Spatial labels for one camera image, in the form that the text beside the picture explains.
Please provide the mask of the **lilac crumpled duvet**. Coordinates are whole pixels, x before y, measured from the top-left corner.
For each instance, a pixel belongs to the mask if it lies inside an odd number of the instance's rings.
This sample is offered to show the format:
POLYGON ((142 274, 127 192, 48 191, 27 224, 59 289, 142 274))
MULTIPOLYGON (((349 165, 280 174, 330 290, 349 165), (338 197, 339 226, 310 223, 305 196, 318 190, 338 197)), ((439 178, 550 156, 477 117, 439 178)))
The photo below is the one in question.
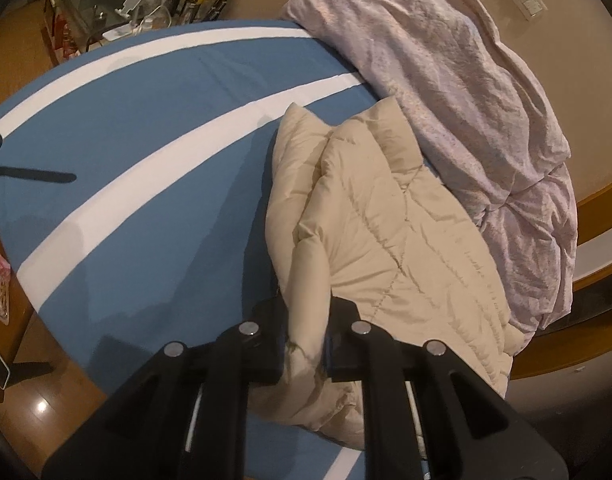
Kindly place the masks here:
POLYGON ((530 335, 568 315, 578 240, 570 147, 480 0, 289 0, 283 15, 398 101, 487 242, 514 325, 530 335))

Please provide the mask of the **blue white striped bedsheet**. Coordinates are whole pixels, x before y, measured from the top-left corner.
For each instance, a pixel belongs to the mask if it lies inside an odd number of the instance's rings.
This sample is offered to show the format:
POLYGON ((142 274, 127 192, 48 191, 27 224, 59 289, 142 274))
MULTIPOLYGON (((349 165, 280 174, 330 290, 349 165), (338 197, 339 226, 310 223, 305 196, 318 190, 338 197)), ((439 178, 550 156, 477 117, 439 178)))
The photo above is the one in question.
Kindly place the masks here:
POLYGON ((281 119, 376 100, 285 22, 151 32, 33 81, 0 106, 0 240, 36 315, 107 394, 166 344, 265 322, 281 119))

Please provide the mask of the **cluttered bedside table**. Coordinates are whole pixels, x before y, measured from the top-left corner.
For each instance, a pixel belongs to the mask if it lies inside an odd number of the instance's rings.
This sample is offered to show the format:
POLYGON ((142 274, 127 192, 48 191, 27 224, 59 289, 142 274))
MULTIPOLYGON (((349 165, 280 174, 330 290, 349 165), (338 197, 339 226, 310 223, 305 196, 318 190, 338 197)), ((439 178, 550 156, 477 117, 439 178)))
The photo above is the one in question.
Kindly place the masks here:
POLYGON ((214 22, 229 0, 44 0, 41 36, 58 66, 111 42, 176 25, 214 22))

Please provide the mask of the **beige quilted down jacket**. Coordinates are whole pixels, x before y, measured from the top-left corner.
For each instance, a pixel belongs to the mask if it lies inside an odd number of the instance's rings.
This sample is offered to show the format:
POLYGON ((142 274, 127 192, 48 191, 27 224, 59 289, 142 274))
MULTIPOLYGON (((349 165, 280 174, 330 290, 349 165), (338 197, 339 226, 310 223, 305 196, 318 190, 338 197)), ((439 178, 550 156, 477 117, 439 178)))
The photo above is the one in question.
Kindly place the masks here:
POLYGON ((266 243, 289 311, 284 372, 249 396, 264 419, 364 445, 361 387, 322 365, 333 298, 419 346, 439 339, 496 393, 524 337, 488 246, 424 162, 396 100, 338 126, 290 106, 272 155, 266 243))

